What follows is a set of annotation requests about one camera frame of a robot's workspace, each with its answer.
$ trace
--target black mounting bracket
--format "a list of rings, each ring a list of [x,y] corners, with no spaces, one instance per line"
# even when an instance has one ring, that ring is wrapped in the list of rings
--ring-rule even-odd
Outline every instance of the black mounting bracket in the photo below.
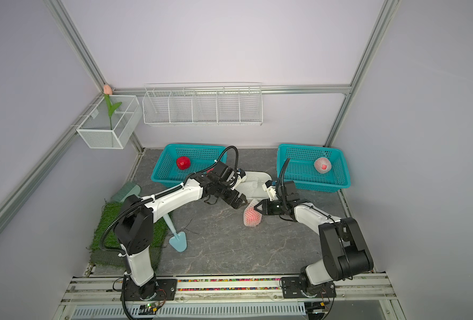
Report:
[[[320,292],[323,293],[323,298],[335,297],[335,284],[332,281],[325,282],[320,285],[320,291],[316,294],[304,292],[302,282],[299,277],[282,277],[280,281],[282,288],[282,296],[286,299],[292,298],[322,298]]]
[[[151,298],[152,301],[174,300],[176,294],[176,279],[157,279],[156,295]],[[124,299],[126,301],[143,301],[139,294],[140,287],[136,285],[131,279],[126,281],[124,290]]]

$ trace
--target teal plastic basket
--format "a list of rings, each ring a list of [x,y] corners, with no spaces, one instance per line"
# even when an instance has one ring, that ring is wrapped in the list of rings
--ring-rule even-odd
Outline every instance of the teal plastic basket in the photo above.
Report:
[[[212,165],[224,149],[224,146],[219,145],[169,144],[158,158],[151,180],[162,183],[167,188],[174,187],[183,182],[189,173]],[[190,167],[186,170],[180,170],[176,165],[176,159],[183,156],[190,159]],[[227,154],[221,161],[225,162],[226,158]]]
[[[326,174],[315,169],[315,160],[319,157],[329,159],[332,165],[332,169]],[[350,175],[341,150],[281,144],[277,151],[277,176],[286,158],[290,158],[290,163],[284,174],[284,181],[293,180],[297,189],[336,192],[341,188],[350,187]]]

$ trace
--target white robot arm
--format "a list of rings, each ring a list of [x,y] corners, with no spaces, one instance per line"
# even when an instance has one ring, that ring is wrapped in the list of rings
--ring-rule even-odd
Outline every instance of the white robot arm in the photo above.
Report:
[[[323,258],[301,270],[302,291],[306,295],[316,294],[326,282],[372,270],[373,260],[356,221],[331,216],[313,203],[300,199],[295,183],[283,181],[287,165],[288,160],[276,185],[272,181],[266,182],[270,198],[263,199],[254,208],[263,215],[289,215],[293,221],[305,224],[320,236]],[[128,197],[119,216],[105,230],[100,247],[118,251],[125,258],[125,274],[140,288],[141,299],[152,297],[156,291],[156,276],[149,257],[153,223],[174,209],[209,195],[223,199],[233,208],[247,203],[246,196],[235,190],[238,183],[245,181],[245,172],[233,170],[220,161],[212,167],[209,173],[203,170],[191,174],[183,183],[159,194]],[[103,243],[112,229],[121,248],[107,248]]]

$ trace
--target wire shelf organizer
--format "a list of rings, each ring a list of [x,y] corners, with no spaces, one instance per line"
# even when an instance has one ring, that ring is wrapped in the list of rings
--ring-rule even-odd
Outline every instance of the wire shelf organizer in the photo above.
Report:
[[[157,83],[144,87],[144,123],[150,126],[263,123],[260,83]]]
[[[111,95],[112,104],[121,105],[108,116],[108,107],[100,97],[92,111],[80,123],[77,132],[91,149],[123,149],[142,117],[137,96]]]

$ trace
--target white wall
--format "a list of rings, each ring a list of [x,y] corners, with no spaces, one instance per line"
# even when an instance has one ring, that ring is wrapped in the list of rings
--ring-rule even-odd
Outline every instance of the white wall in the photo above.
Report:
[[[51,319],[87,247],[104,199],[117,192],[136,153],[92,150],[77,137],[0,234],[0,319]]]
[[[0,203],[97,92],[42,1],[0,0]]]
[[[0,202],[97,89],[41,0],[0,0]],[[135,160],[77,138],[0,234],[0,319],[50,319]]]
[[[407,319],[473,319],[473,1],[402,1],[335,147]]]
[[[321,145],[343,102],[343,94],[263,95],[263,125],[150,127],[136,134],[144,147],[206,143],[238,147],[276,147],[281,143]]]
[[[383,0],[64,0],[106,80],[350,83]]]

